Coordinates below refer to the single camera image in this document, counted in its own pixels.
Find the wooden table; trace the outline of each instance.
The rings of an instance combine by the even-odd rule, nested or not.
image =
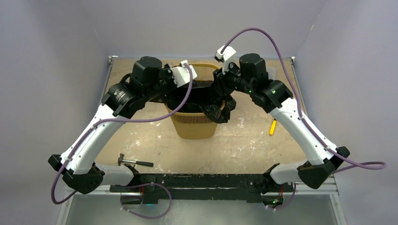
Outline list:
[[[132,71],[134,61],[115,60],[107,89]],[[171,65],[180,61],[162,60]],[[188,61],[219,65],[214,59]],[[278,60],[267,60],[266,65],[275,68],[277,80],[289,86]],[[286,60],[285,65],[296,85],[290,61]],[[119,154],[124,153],[125,159],[155,164],[153,168],[137,166],[141,173],[263,173],[274,163],[305,159],[304,152],[281,124],[276,125],[273,136],[268,135],[273,118],[248,95],[234,92],[232,96],[236,109],[231,112],[230,121],[218,125],[211,138],[182,139],[170,118],[155,123],[128,123],[109,140],[96,162],[116,165]],[[167,113],[164,105],[148,102],[133,118],[157,118]]]

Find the hammer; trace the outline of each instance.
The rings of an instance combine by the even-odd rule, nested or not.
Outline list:
[[[120,153],[119,158],[117,159],[117,164],[120,165],[121,163],[133,163],[133,164],[137,164],[137,165],[144,165],[144,166],[149,166],[149,167],[153,167],[153,163],[149,163],[149,162],[141,162],[141,161],[131,161],[131,160],[125,160],[123,159],[124,154]]]

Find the hammer head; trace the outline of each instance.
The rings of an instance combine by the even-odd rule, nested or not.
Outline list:
[[[124,154],[123,154],[123,153],[120,153],[120,156],[119,156],[119,158],[117,159],[117,164],[118,164],[118,165],[120,165],[120,163],[123,162],[123,157],[124,157]]]

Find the wall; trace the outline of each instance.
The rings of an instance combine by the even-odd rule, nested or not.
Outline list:
[[[108,55],[213,57],[247,27],[269,32],[282,56],[296,55],[326,0],[83,0]],[[247,33],[238,53],[276,57],[266,37]]]
[[[93,115],[107,55],[80,0],[0,1],[0,34],[1,224],[54,224],[47,159]]]
[[[383,171],[337,174],[349,224],[395,224],[398,127],[398,2],[329,0],[295,58],[314,123],[351,159]]]

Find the plastic basket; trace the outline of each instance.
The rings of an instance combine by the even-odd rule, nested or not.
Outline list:
[[[197,81],[213,81],[213,72],[219,69],[218,66],[209,63],[190,63],[198,74]],[[171,121],[176,128],[178,136],[184,139],[205,139],[212,137],[217,124],[211,121],[204,113],[183,113],[176,112],[171,116]]]

